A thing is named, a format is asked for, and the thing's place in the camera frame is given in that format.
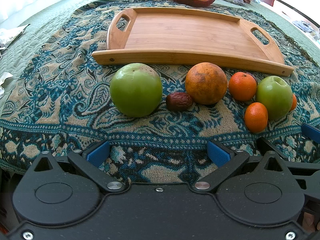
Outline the small orange mandarin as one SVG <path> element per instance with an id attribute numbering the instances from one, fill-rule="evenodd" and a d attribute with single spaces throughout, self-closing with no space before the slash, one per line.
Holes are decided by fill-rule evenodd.
<path id="1" fill-rule="evenodd" d="M 244 122 L 250 132 L 262 132 L 268 123 L 267 108 L 259 102 L 250 104 L 245 111 Z"/>

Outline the partly hidden orange mandarin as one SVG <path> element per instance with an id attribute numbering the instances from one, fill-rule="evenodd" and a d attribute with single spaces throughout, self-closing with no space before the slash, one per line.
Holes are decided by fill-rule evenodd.
<path id="1" fill-rule="evenodd" d="M 290 111 L 293 111 L 297 106 L 297 98 L 296 98 L 296 95 L 293 94 L 293 100 L 292 100 L 292 106 L 290 108 Z"/>

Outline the small green apple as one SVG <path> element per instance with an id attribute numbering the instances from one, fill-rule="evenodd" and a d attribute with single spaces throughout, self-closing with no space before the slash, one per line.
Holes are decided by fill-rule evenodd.
<path id="1" fill-rule="evenodd" d="M 259 82 L 255 100 L 267 108 L 269 120 L 278 120 L 289 113 L 293 92 L 281 77 L 268 76 Z"/>

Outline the red dried date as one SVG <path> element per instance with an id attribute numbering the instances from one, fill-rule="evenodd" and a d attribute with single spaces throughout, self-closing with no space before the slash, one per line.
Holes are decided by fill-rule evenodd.
<path id="1" fill-rule="evenodd" d="M 167 109 L 171 111 L 184 111 L 192 106 L 192 97 L 184 92 L 174 92 L 166 97 Z"/>

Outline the large brownish orange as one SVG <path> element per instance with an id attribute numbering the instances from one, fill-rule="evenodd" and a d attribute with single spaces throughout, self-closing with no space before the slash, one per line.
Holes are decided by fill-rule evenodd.
<path id="1" fill-rule="evenodd" d="M 213 105 L 226 93 L 228 81 L 224 71 L 209 62 L 198 63 L 185 77 L 185 90 L 196 103 Z"/>

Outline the large green apple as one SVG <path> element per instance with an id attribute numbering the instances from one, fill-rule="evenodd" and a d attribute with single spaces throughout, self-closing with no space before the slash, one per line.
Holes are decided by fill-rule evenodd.
<path id="1" fill-rule="evenodd" d="M 151 114 L 160 104 L 162 82 L 154 69 L 142 63 L 120 68 L 111 79 L 110 96 L 123 114 L 140 118 Z"/>

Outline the blue paisley blanket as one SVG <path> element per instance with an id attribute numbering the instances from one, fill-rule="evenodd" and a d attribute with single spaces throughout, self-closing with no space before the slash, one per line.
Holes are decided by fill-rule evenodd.
<path id="1" fill-rule="evenodd" d="M 128 118 L 110 98 L 110 81 L 120 66 L 100 66 L 92 57 L 104 49 L 112 18 L 130 7 L 182 7 L 169 0 L 98 0 L 63 17 L 55 33 L 41 42 L 17 80 L 1 114 L 1 167 L 23 174 L 42 151 L 63 156 L 86 150 L 100 140 L 111 144 L 102 170 L 125 183 L 193 182 L 216 166 L 206 144 L 217 140 L 233 150 L 258 155 L 255 140 L 263 136 L 290 161 L 319 164 L 319 144 L 306 139 L 300 126 L 319 128 L 319 65 L 284 28 L 277 16 L 260 5 L 242 9 L 211 5 L 205 10 L 240 16 L 263 27 L 277 42 L 285 63 L 296 65 L 284 78 L 296 94 L 297 107 L 269 122 L 263 133 L 250 133 L 244 113 L 250 104 L 236 102 L 227 92 L 213 106 L 194 104 L 185 112 L 168 111 L 165 97 L 184 91 L 186 65 L 152 66 L 163 83 L 163 101 L 150 116 Z"/>

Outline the blue clothes on floor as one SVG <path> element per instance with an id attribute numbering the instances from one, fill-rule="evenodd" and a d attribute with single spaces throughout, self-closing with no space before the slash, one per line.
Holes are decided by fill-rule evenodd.
<path id="1" fill-rule="evenodd" d="M 309 34 L 311 38 L 313 38 L 315 41 L 319 40 L 319 32 L 318 29 L 313 29 L 313 27 L 310 25 L 310 23 L 300 20 L 295 20 L 292 22 L 293 25 L 295 25 L 298 29 L 303 31 L 306 34 Z"/>

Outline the wooden bamboo tray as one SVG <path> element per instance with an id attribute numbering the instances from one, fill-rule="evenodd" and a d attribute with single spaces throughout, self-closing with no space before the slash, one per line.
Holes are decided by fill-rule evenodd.
<path id="1" fill-rule="evenodd" d="M 253 22 L 196 9 L 142 7 L 119 12 L 107 32 L 106 50 L 94 51 L 98 64 L 186 64 L 289 76 L 273 38 Z"/>

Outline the white paper at bed edge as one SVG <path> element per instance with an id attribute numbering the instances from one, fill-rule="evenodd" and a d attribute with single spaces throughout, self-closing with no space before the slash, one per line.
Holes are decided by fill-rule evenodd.
<path id="1" fill-rule="evenodd" d="M 12 42 L 14 42 L 18 37 L 20 37 L 24 33 L 27 26 L 29 25 L 27 24 L 12 29 L 1 28 L 1 55 L 3 55 L 8 50 L 8 47 L 12 44 Z"/>

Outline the green quilted bedspread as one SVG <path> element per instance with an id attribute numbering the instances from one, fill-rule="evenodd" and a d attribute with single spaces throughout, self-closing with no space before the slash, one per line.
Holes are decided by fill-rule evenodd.
<path id="1" fill-rule="evenodd" d="M 24 25 L 28 24 L 29 26 L 9 46 L 7 53 L 1 59 L 1 73 L 9 72 L 13 75 L 4 84 L 5 92 L 1 98 L 2 105 L 5 104 L 24 68 L 41 46 L 70 18 L 76 9 L 93 1 L 96 0 L 62 0 L 24 21 Z M 286 35 L 293 38 L 300 47 L 306 50 L 315 62 L 319 62 L 319 48 L 289 21 L 257 2 L 252 2 L 243 8 L 255 11 L 273 22 Z"/>

